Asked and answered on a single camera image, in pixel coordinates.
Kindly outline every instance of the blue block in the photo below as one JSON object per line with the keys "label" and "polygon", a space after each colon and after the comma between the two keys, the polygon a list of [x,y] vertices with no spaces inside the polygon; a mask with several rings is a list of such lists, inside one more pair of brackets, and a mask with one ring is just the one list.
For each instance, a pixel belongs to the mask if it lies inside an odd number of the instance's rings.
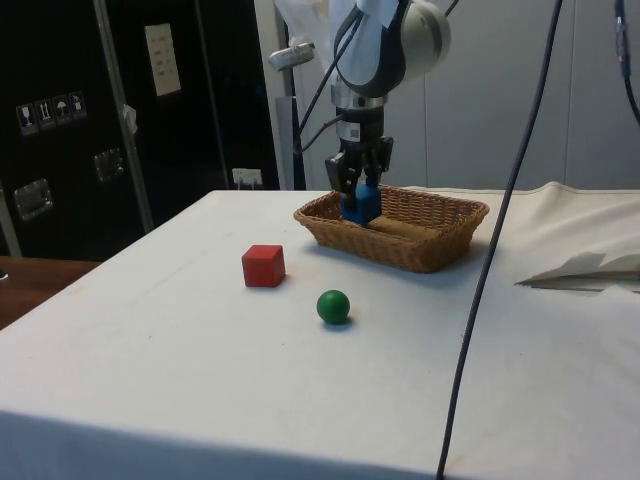
{"label": "blue block", "polygon": [[345,220],[366,227],[369,222],[382,215],[382,196],[376,187],[358,185],[356,188],[356,209],[353,211],[345,208],[345,199],[340,200],[342,216]]}

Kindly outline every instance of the white tablecloth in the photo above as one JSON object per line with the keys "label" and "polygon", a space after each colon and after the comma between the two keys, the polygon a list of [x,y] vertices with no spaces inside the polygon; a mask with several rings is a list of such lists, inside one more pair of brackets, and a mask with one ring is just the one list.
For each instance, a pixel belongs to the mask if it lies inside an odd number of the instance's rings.
{"label": "white tablecloth", "polygon": [[[318,193],[207,196],[0,332],[0,479],[429,478],[501,199],[450,193],[493,210],[470,255],[435,275],[316,246],[292,212]],[[562,222],[603,208],[633,216],[616,206],[639,200],[558,185],[516,196],[449,478],[637,478],[640,300],[514,281],[529,258],[522,232],[563,211]],[[279,289],[244,287],[251,244],[284,245]],[[329,289],[349,295],[351,328],[317,317]]]}

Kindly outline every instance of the metal pole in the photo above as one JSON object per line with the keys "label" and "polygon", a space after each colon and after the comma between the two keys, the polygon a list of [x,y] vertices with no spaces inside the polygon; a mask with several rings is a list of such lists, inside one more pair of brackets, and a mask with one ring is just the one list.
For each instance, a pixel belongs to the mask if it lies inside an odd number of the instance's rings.
{"label": "metal pole", "polygon": [[2,182],[0,182],[0,227],[2,227],[2,233],[7,241],[7,246],[9,247],[9,253],[11,256],[22,257],[20,242],[18,242],[16,229],[13,226],[13,220],[11,219],[9,208],[7,207],[7,200],[4,197]]}
{"label": "metal pole", "polygon": [[202,10],[200,8],[200,0],[195,0],[196,22],[198,24],[198,33],[200,35],[200,49],[202,50],[202,61],[207,74],[207,87],[209,89],[209,102],[211,103],[211,113],[213,114],[213,124],[218,136],[218,154],[222,162],[222,173],[224,174],[224,184],[229,190],[229,171],[227,170],[227,161],[224,157],[224,148],[222,146],[222,130],[220,129],[220,121],[218,118],[218,107],[216,105],[216,96],[213,90],[213,79],[211,77],[211,66],[209,65],[209,54],[207,52],[207,39],[204,35],[204,23],[202,21]]}
{"label": "metal pole", "polygon": [[113,35],[111,33],[111,25],[109,23],[109,14],[105,0],[93,0],[93,6],[96,11],[96,19],[100,28],[100,39],[102,40],[102,48],[104,50],[107,69],[109,71],[109,80],[111,81],[111,89],[113,91],[113,100],[118,111],[118,121],[120,123],[120,132],[124,142],[127,158],[129,159],[129,171],[133,180],[133,186],[136,190],[136,199],[138,201],[138,209],[142,218],[142,225],[145,233],[153,230],[153,217],[151,215],[151,207],[149,206],[149,198],[147,197],[147,188],[144,184],[142,175],[142,167],[140,166],[140,157],[136,149],[136,143],[133,135],[127,128],[123,116],[123,108],[126,104],[126,96],[124,86],[122,84],[122,76],[120,74],[120,66],[116,49],[113,44]]}

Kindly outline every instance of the basket rim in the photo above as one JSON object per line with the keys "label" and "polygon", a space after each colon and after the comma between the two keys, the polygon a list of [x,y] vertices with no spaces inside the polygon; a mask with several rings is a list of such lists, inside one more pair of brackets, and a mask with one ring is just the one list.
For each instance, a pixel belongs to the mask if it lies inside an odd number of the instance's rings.
{"label": "basket rim", "polygon": [[[447,201],[451,201],[454,203],[459,203],[459,204],[465,204],[465,205],[475,205],[478,207],[478,211],[475,212],[473,215],[467,215],[464,217],[461,217],[460,220],[458,220],[457,222],[455,222],[453,225],[450,225],[448,227],[445,227],[441,230],[438,230],[438,233],[435,237],[429,237],[429,238],[425,238],[425,239],[421,239],[421,240],[411,240],[408,239],[407,237],[403,237],[400,235],[392,235],[390,233],[386,233],[386,232],[380,232],[380,231],[375,231],[375,235],[379,236],[379,237],[385,237],[388,239],[393,239],[393,240],[399,240],[402,241],[403,243],[405,243],[407,246],[411,246],[411,247],[415,247],[418,245],[421,245],[423,243],[426,242],[431,242],[434,239],[442,239],[443,237],[451,234],[452,232],[455,232],[463,227],[466,227],[468,225],[472,225],[474,223],[477,223],[478,225],[480,223],[482,223],[482,220],[484,220],[484,218],[489,214],[489,212],[491,211],[489,205],[487,205],[484,202],[480,202],[477,200],[465,200],[465,199],[461,199],[461,198],[453,198],[453,197],[448,197],[446,195],[439,195],[436,193],[431,193],[431,192],[424,192],[424,191],[420,191],[420,190],[413,190],[410,188],[404,189],[404,188],[399,188],[399,187],[390,187],[390,186],[386,186],[386,185],[380,185],[379,187],[381,190],[390,190],[390,191],[402,191],[402,192],[410,192],[413,194],[416,194],[418,196],[421,197],[431,197],[431,198],[438,198],[438,199],[446,199]],[[333,225],[333,226],[340,226],[340,228],[342,229],[349,229],[351,231],[355,231],[358,230],[359,232],[362,231],[362,227],[359,225],[356,225],[354,223],[351,222],[346,222],[346,221],[341,221],[341,220],[334,220],[334,219],[328,219],[328,218],[321,218],[321,217],[316,217],[313,215],[307,215],[303,212],[303,210],[305,210],[306,208],[308,208],[311,204],[316,203],[316,202],[321,202],[323,200],[326,200],[328,198],[334,197],[340,195],[339,192],[329,192],[326,193],[325,195],[322,195],[321,197],[316,198],[315,200],[312,200],[311,202],[306,203],[305,205],[303,205],[302,207],[300,207],[298,210],[296,210],[296,212],[293,214],[295,220],[297,220],[299,223],[301,223],[303,226],[308,228],[308,224],[314,224],[314,223],[324,223],[324,224],[328,224],[328,225]]]}

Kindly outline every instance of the black cable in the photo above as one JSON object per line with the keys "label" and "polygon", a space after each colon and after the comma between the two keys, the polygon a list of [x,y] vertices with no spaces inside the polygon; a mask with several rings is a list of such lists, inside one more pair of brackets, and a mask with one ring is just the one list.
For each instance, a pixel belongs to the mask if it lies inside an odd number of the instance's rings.
{"label": "black cable", "polygon": [[633,85],[631,85],[631,54],[629,52],[629,39],[627,37],[627,13],[624,6],[624,0],[615,1],[615,12],[618,61],[620,62],[620,69],[622,71],[622,77],[624,78],[624,88],[627,92],[629,106],[631,107],[633,116],[636,118],[636,121],[640,126],[640,110],[638,110],[636,96],[633,93]]}
{"label": "black cable", "polygon": [[309,104],[309,108],[307,108],[307,111],[305,112],[304,117],[302,118],[302,122],[300,123],[300,128],[298,129],[298,137],[296,138],[296,142],[294,144],[296,150],[300,150],[301,143],[302,143],[302,132],[304,130],[304,127],[307,126],[307,122],[309,121],[309,117],[311,117],[311,113],[313,112],[313,109],[315,108],[316,103],[318,103],[318,100],[320,98],[320,95],[322,94],[322,91],[324,90],[324,87],[327,85],[327,82],[329,81],[329,78],[331,78],[331,74],[336,69],[336,66],[338,65],[338,62],[340,61],[340,59],[344,55],[344,52],[349,47],[349,44],[353,40],[353,37],[355,37],[356,32],[358,31],[358,27],[360,26],[360,23],[362,23],[363,17],[364,17],[364,12],[362,12],[360,10],[357,10],[357,13],[355,15],[353,15],[353,18],[351,19],[350,23],[348,24],[347,29],[351,28],[351,26],[353,25],[351,33],[349,34],[349,36],[345,40],[345,42],[342,45],[342,47],[340,47],[340,50],[338,51],[338,54],[335,55],[335,57],[333,59],[333,62],[331,62],[331,65],[329,66],[329,69],[327,70],[327,72],[324,74],[324,77],[322,77],[322,81],[320,82],[320,85],[318,86],[318,89],[316,90],[316,93],[313,96],[313,99],[311,100],[311,103]]}
{"label": "black cable", "polygon": [[638,110],[638,103],[636,102],[636,96],[633,93],[633,86],[631,85],[631,79],[624,79],[624,88],[627,91],[627,99],[629,100],[629,106],[633,112],[633,116],[636,117],[638,126],[640,126],[640,110]]}
{"label": "black cable", "polygon": [[458,5],[458,2],[460,0],[453,0],[453,2],[451,2],[451,5],[449,5],[449,8],[447,8],[447,11],[444,13],[445,17],[448,17],[451,12],[453,12],[453,9],[456,8],[456,5]]}
{"label": "black cable", "polygon": [[322,135],[324,133],[324,131],[331,127],[332,125],[335,125],[336,123],[338,123],[340,120],[342,120],[343,116],[342,115],[338,115],[336,118],[334,118],[333,120],[329,120],[327,123],[325,123],[324,125],[322,125],[322,128],[320,128],[320,130],[318,130],[318,133],[316,133],[313,138],[311,140],[309,140],[309,143],[307,143],[304,147],[302,147],[302,150],[296,150],[295,154],[299,155],[301,153],[306,152],[307,150],[309,150],[311,148],[311,146],[316,142],[316,140],[318,138],[320,138],[320,135]]}
{"label": "black cable", "polygon": [[453,424],[456,416],[456,407],[458,404],[458,395],[460,393],[460,384],[462,383],[462,374],[464,372],[464,365],[467,360],[469,345],[471,344],[473,327],[476,322],[476,316],[478,315],[478,308],[480,307],[482,294],[484,292],[484,288],[487,283],[487,277],[489,276],[489,271],[491,269],[491,263],[493,262],[493,257],[495,256],[496,249],[498,247],[498,241],[500,240],[500,234],[502,233],[504,221],[507,217],[507,211],[509,210],[509,203],[511,202],[511,196],[513,195],[513,190],[515,189],[516,181],[518,180],[518,174],[520,173],[520,168],[522,167],[525,154],[527,153],[529,142],[531,141],[531,135],[533,134],[533,128],[536,124],[538,113],[540,111],[542,97],[544,96],[544,90],[547,85],[547,76],[549,74],[549,66],[551,65],[551,54],[553,53],[553,46],[555,43],[556,31],[558,28],[558,20],[560,18],[560,11],[562,10],[562,2],[563,0],[556,0],[555,9],[553,11],[553,16],[551,19],[551,27],[547,37],[547,47],[544,54],[542,72],[540,73],[540,79],[538,81],[538,90],[536,92],[533,108],[529,115],[527,129],[525,131],[524,138],[522,139],[520,150],[518,151],[518,156],[515,160],[515,163],[513,165],[513,170],[511,171],[511,176],[509,177],[509,181],[507,183],[507,188],[505,190],[504,198],[502,200],[502,206],[500,207],[500,212],[498,213],[498,220],[496,221],[496,226],[493,231],[493,236],[491,237],[491,242],[489,243],[489,251],[487,252],[487,257],[484,261],[484,265],[482,266],[482,272],[480,273],[480,279],[478,280],[476,293],[473,297],[473,303],[471,304],[471,311],[469,312],[467,328],[464,333],[464,338],[462,340],[462,348],[460,350],[460,356],[458,358],[458,366],[456,368],[456,373],[453,381],[451,401],[449,404],[449,413],[447,415],[447,426],[445,428],[444,441],[442,444],[442,453],[440,455],[440,463],[438,465],[438,473],[436,475],[436,480],[444,479],[444,470],[447,464],[447,456],[449,455],[449,447],[451,446],[451,435],[453,433]]}

